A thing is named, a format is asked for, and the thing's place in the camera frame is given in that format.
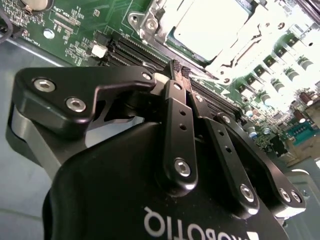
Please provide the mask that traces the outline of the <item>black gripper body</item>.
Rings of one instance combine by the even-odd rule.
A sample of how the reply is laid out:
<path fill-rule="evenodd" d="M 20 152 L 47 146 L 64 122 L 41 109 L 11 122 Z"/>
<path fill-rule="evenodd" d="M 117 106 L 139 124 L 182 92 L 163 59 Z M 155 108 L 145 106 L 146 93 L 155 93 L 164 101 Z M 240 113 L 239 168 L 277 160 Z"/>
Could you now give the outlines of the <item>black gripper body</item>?
<path fill-rule="evenodd" d="M 160 126 L 142 123 L 68 159 L 42 208 L 46 240 L 286 240 L 264 204 L 232 214 L 216 153 L 196 141 L 198 183 L 172 197 L 155 179 Z"/>

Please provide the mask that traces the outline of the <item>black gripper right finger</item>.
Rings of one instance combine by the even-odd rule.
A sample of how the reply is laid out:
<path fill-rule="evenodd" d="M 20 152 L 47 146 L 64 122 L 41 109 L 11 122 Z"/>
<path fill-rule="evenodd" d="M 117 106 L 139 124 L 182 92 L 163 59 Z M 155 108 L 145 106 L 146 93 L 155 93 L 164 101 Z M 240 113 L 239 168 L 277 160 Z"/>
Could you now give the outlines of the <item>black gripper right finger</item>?
<path fill-rule="evenodd" d="M 281 172 L 238 123 L 224 112 L 212 115 L 205 99 L 192 91 L 190 69 L 183 66 L 181 78 L 200 134 L 214 149 L 222 171 L 223 188 L 234 215 L 247 219 L 261 205 L 276 218 L 304 212 L 307 204 L 298 189 Z"/>

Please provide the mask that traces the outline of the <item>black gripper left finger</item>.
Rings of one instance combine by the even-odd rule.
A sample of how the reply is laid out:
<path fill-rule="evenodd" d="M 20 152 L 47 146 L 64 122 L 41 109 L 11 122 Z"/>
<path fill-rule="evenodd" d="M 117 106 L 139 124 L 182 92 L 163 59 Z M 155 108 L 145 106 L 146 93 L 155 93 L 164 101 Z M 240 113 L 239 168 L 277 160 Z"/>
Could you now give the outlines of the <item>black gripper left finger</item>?
<path fill-rule="evenodd" d="M 71 157 L 155 161 L 152 173 L 175 197 L 198 183 L 189 68 L 24 68 L 14 77 L 8 129 L 15 150 L 54 178 Z"/>

